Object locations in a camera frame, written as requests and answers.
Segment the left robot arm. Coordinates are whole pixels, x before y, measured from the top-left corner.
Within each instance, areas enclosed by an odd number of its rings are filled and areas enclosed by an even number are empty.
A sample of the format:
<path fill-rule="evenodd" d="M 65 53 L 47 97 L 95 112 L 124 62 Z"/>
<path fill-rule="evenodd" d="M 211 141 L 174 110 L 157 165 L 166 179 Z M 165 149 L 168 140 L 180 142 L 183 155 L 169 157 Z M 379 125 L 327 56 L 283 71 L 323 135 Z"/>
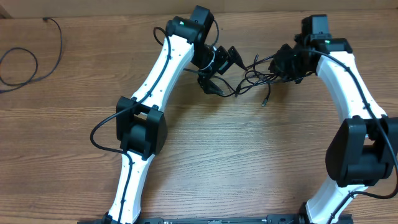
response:
<path fill-rule="evenodd" d="M 196 6 L 188 19 L 174 17 L 163 30 L 162 51 L 141 87 L 116 105 L 116 137 L 122 155 L 121 175 L 113 205 L 100 223 L 136 223 L 141 197 L 154 157 L 167 138 L 165 107 L 181 73 L 189 63 L 197 67 L 197 82 L 204 93 L 223 95 L 212 82 L 232 64 L 244 67 L 234 47 L 225 49 L 205 40 L 215 19 L 211 11 Z"/>

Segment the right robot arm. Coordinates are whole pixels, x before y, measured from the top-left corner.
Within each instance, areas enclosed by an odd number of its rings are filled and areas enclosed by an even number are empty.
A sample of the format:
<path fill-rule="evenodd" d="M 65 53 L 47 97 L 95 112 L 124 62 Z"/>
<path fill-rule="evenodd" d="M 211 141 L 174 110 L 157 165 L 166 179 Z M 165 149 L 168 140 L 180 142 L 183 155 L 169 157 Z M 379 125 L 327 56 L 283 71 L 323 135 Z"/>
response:
<path fill-rule="evenodd" d="M 298 214 L 281 223 L 351 223 L 343 210 L 358 195 L 397 172 L 397 119 L 376 103 L 358 72 L 348 41 L 334 38 L 324 14 L 306 17 L 295 45 L 283 45 L 269 71 L 283 82 L 315 74 L 326 85 L 338 111 L 340 128 L 326 150 L 328 173 L 318 192 Z"/>

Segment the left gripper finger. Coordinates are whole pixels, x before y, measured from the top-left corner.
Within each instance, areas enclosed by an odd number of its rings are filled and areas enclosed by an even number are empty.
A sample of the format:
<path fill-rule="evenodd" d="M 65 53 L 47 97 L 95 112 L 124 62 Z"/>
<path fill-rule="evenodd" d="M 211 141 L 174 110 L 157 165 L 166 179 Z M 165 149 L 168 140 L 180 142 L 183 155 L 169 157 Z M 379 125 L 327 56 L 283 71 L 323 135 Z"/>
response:
<path fill-rule="evenodd" d="M 229 64 L 230 65 L 236 64 L 243 70 L 245 70 L 245 71 L 248 70 L 247 67 L 244 65 L 244 62 L 243 62 L 239 52 L 236 50 L 236 48 L 234 46 L 231 46 L 228 49 L 228 53 L 229 53 Z"/>
<path fill-rule="evenodd" d="M 215 51 L 215 71 L 222 75 L 230 66 L 228 51 L 223 46 L 219 46 Z"/>

